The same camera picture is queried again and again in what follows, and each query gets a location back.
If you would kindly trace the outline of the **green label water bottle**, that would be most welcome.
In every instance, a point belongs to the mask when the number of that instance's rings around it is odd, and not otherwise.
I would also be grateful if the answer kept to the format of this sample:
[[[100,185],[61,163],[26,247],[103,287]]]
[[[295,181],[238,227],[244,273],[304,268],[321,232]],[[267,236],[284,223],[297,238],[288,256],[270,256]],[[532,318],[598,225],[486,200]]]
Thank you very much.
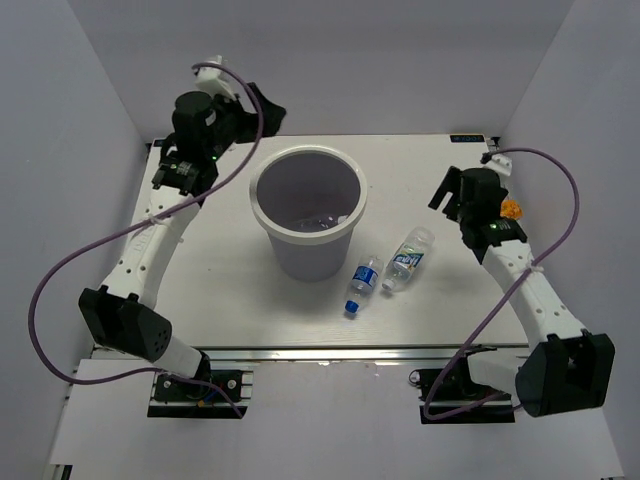
[[[382,288],[392,294],[403,290],[418,269],[422,260],[433,250],[434,234],[425,227],[414,228],[401,242],[388,262]]]

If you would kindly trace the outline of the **clear unlabelled plastic bottle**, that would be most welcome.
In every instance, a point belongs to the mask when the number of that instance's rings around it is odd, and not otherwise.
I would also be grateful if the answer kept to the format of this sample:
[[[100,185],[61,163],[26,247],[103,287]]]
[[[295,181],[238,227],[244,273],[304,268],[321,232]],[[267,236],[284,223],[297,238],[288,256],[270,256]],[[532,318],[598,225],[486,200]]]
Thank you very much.
[[[348,218],[347,215],[319,214],[295,220],[291,229],[301,233],[316,233],[337,227]]]

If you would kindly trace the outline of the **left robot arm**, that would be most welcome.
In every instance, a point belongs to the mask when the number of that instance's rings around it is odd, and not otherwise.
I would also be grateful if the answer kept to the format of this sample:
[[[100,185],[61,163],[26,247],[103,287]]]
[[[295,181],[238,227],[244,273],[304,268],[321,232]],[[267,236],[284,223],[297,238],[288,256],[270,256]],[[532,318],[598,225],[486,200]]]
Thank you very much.
[[[199,399],[211,387],[207,356],[177,339],[169,320],[156,313],[158,291],[187,226],[218,177],[217,162],[234,144],[272,137],[285,108],[248,89],[261,109],[244,110],[238,98],[190,91],[175,101],[174,130],[161,143],[144,227],[127,240],[121,257],[98,289],[85,289],[79,308],[94,341],[177,376],[177,387]]]

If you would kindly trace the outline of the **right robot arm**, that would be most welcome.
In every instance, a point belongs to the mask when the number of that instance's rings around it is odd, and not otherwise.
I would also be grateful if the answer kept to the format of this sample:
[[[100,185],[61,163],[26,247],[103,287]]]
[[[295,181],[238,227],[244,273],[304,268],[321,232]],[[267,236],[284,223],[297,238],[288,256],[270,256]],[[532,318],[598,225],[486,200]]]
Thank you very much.
[[[506,295],[530,350],[519,359],[501,350],[467,348],[465,365],[451,374],[452,388],[472,399],[489,387],[518,400],[532,417],[599,408],[613,342],[590,333],[535,266],[526,234],[501,214],[506,196],[495,171],[451,167],[429,203],[459,225],[464,245]]]

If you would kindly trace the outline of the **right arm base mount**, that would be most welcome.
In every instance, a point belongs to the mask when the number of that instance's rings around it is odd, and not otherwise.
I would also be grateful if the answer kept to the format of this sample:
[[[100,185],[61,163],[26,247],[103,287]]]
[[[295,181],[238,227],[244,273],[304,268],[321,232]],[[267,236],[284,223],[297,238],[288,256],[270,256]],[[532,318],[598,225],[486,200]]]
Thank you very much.
[[[452,410],[467,407],[474,402],[493,396],[488,401],[474,409],[469,409],[456,415],[447,416],[440,420],[430,420],[424,415],[423,405],[438,375],[440,367],[414,369],[408,375],[408,383],[419,391],[420,420],[422,424],[511,424],[516,420],[516,406],[508,394],[501,393],[485,385],[474,383],[469,373],[467,358],[458,360],[444,377],[442,384],[435,392],[429,405],[432,416],[445,415]]]

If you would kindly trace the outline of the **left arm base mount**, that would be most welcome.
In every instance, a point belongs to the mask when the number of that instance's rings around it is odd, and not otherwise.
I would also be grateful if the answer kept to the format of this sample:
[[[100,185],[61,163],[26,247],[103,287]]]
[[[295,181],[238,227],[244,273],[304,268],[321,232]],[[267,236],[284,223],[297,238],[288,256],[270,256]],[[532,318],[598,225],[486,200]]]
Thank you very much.
[[[253,391],[251,370],[212,370],[209,382],[217,386],[179,382],[169,375],[154,378],[147,408],[149,418],[241,419]]]

